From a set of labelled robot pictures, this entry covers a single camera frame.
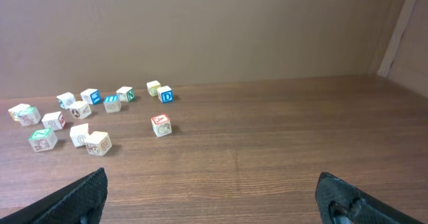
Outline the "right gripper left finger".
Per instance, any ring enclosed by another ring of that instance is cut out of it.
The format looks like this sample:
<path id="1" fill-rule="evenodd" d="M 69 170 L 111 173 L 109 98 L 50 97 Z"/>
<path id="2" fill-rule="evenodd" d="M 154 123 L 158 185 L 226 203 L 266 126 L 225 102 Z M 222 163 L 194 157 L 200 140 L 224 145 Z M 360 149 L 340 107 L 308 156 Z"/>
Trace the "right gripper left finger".
<path id="1" fill-rule="evenodd" d="M 99 224 L 108 194 L 104 168 L 1 218 L 9 224 Z"/>

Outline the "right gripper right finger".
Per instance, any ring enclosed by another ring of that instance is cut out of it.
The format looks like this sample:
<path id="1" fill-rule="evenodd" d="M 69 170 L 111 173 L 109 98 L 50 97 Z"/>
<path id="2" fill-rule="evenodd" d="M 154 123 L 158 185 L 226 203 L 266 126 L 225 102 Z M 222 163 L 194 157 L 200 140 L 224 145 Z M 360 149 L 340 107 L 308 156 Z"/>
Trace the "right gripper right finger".
<path id="1" fill-rule="evenodd" d="M 323 224 L 422 224 L 328 172 L 320 173 L 315 199 Z"/>

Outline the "green Z block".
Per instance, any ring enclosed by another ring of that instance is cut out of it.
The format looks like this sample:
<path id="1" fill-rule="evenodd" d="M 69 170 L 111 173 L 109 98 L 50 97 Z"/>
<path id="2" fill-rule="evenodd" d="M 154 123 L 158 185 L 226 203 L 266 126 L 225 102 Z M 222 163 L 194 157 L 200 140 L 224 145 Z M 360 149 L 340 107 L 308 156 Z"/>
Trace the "green Z block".
<path id="1" fill-rule="evenodd" d="M 33 132 L 28 141 L 35 152 L 42 152 L 53 149 L 58 138 L 51 128 L 45 128 Z"/>

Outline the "red A block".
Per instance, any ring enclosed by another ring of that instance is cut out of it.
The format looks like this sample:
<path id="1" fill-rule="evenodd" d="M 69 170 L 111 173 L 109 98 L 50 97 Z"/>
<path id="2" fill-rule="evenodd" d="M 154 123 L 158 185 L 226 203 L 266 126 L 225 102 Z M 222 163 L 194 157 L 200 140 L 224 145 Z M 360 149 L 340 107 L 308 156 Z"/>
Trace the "red A block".
<path id="1" fill-rule="evenodd" d="M 153 116 L 151 119 L 152 128 L 157 137 L 168 135 L 172 132 L 171 120 L 167 114 Z"/>

